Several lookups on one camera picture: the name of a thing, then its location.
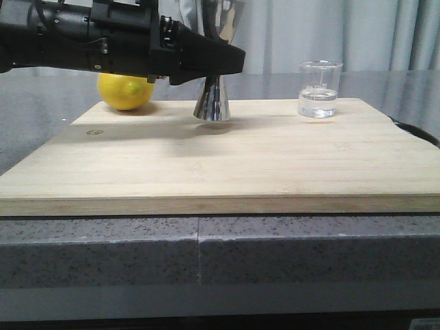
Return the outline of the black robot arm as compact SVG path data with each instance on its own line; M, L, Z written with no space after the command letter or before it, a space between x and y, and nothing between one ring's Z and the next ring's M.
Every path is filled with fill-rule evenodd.
M54 67L170 84L243 70L245 52L191 31L156 1L1 2L1 71Z

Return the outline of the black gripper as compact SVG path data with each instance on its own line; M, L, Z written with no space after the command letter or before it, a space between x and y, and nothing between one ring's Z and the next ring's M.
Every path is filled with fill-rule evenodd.
M113 74L169 76L171 85L243 71L245 51L219 39L192 32L184 24L159 15L157 1L93 1L89 38L90 68Z

